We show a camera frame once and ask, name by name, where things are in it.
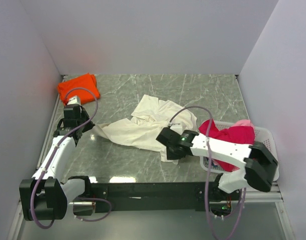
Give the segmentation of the cream white t shirt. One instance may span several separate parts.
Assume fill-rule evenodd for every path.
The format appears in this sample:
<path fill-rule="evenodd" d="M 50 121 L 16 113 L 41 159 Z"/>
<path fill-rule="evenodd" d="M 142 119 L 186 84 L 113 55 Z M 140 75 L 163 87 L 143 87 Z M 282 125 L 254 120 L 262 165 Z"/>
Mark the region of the cream white t shirt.
<path fill-rule="evenodd" d="M 169 123 L 181 124 L 183 130 L 197 130 L 197 117 L 189 110 L 181 112 L 171 120 L 181 109 L 182 106 L 171 100 L 164 101 L 145 94 L 131 113 L 131 119 L 97 124 L 93 131 L 115 144 L 159 152 L 162 162 L 176 165 L 178 160 L 167 160 L 166 147 L 156 138 Z"/>

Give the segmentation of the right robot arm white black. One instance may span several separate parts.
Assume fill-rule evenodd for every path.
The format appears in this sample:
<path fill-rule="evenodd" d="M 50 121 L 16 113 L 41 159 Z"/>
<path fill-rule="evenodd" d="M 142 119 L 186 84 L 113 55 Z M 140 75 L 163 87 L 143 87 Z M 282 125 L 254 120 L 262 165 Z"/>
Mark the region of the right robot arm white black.
<path fill-rule="evenodd" d="M 219 160 L 238 168 L 225 172 L 212 187 L 217 199 L 224 199 L 237 189 L 252 187 L 269 192 L 278 168 L 278 161 L 261 142 L 238 144 L 207 137 L 202 133 L 185 130 L 178 134 L 169 127 L 162 129 L 156 140 L 164 145 L 175 159 L 187 155 Z"/>

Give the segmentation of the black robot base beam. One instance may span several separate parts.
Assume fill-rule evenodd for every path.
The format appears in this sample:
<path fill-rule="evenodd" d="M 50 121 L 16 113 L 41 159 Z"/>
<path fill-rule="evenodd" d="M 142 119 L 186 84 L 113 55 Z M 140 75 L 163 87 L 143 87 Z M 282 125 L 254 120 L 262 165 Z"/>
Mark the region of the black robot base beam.
<path fill-rule="evenodd" d="M 91 183 L 90 194 L 84 198 L 100 198 L 112 204 L 113 211 L 195 210 L 205 211 L 205 182 L 160 183 Z M 210 182 L 208 200 L 211 203 L 229 203 L 240 198 L 241 190 L 225 193 Z M 105 202 L 76 199 L 70 203 L 77 216 L 106 213 Z"/>

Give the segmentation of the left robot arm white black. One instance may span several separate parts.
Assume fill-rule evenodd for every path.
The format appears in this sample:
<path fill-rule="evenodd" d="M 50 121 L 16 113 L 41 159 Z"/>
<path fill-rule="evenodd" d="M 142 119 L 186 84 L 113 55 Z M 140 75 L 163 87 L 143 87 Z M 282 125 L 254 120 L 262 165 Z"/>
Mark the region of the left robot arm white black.
<path fill-rule="evenodd" d="M 71 103 L 64 107 L 64 117 L 53 133 L 51 148 L 31 179 L 20 183 L 19 191 L 24 219 L 33 221 L 61 220 L 67 205 L 76 197 L 87 201 L 93 194 L 86 176 L 75 176 L 61 184 L 66 162 L 82 134 L 94 127 L 84 107 Z"/>

